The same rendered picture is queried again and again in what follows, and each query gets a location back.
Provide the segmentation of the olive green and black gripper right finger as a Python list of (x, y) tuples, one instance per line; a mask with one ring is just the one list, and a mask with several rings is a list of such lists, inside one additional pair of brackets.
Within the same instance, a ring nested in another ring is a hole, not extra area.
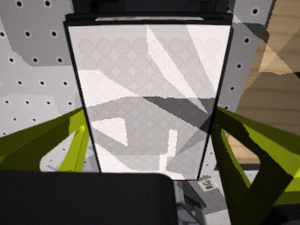
[[(259, 158), (252, 184), (224, 130)], [(300, 203), (299, 135), (219, 106), (210, 135), (231, 225), (260, 225), (274, 207)]]

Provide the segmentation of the black rectangular frame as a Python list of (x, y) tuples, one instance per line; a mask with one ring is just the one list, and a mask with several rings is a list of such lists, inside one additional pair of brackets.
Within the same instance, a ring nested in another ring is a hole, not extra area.
[(229, 0), (72, 0), (74, 13), (107, 11), (227, 12)]

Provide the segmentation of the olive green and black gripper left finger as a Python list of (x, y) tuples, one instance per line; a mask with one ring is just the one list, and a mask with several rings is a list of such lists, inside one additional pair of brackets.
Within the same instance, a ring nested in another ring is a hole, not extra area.
[(73, 132), (67, 155), (57, 171), (82, 172), (89, 141), (83, 107), (0, 137), (0, 170), (40, 171), (41, 159)]

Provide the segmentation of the grey base plate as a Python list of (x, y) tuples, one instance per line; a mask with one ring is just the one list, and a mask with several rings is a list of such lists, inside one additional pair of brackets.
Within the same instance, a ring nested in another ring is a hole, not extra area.
[[(233, 14), (231, 49), (217, 105), (235, 113), (273, 0), (229, 0)], [(82, 107), (63, 21), (74, 13), (72, 0), (0, 0), (0, 137)], [(40, 161), (57, 172), (73, 136)], [(207, 145), (199, 181), (188, 181), (206, 204), (207, 225), (231, 225), (218, 165)], [(198, 182), (213, 178), (217, 188)]]

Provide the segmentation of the white well plate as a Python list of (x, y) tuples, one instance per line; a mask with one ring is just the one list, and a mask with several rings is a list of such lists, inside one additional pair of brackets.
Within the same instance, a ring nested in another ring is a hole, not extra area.
[(233, 14), (69, 13), (63, 21), (100, 173), (198, 181), (233, 39)]

